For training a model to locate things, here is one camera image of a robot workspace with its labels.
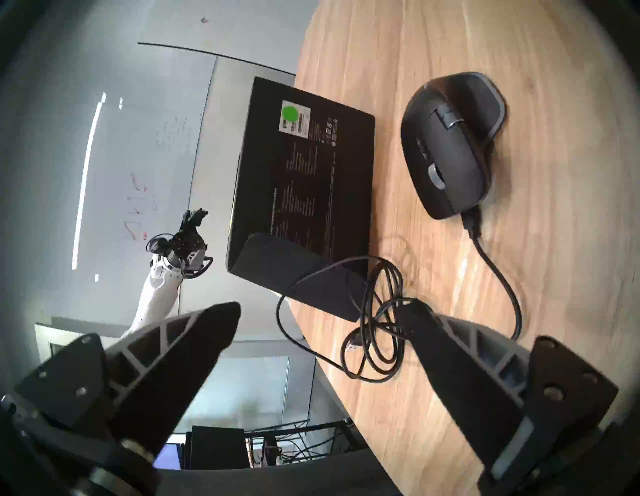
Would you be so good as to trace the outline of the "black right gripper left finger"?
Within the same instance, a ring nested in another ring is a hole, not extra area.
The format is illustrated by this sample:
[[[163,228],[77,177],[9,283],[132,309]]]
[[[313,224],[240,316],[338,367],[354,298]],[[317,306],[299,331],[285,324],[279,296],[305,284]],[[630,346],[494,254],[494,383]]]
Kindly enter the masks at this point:
[[[16,387],[16,427],[94,463],[133,443],[157,456],[236,334],[241,305],[220,303],[134,331],[105,348],[81,335]]]

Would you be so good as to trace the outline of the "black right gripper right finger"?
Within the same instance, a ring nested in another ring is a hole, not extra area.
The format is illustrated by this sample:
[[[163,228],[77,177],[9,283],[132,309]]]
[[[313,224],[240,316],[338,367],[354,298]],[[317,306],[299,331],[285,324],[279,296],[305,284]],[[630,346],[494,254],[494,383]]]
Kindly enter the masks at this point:
[[[483,471],[481,495],[553,491],[600,441],[618,387],[557,339],[528,350],[481,324],[410,300],[395,311],[429,384]]]

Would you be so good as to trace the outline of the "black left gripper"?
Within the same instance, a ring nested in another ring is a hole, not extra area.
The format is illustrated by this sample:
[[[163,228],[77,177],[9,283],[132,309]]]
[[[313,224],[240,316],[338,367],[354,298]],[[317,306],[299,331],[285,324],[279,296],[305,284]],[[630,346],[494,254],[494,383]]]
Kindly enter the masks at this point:
[[[207,245],[197,233],[197,227],[209,214],[207,210],[188,210],[182,216],[178,232],[169,241],[168,264],[183,275],[199,275],[207,269]]]

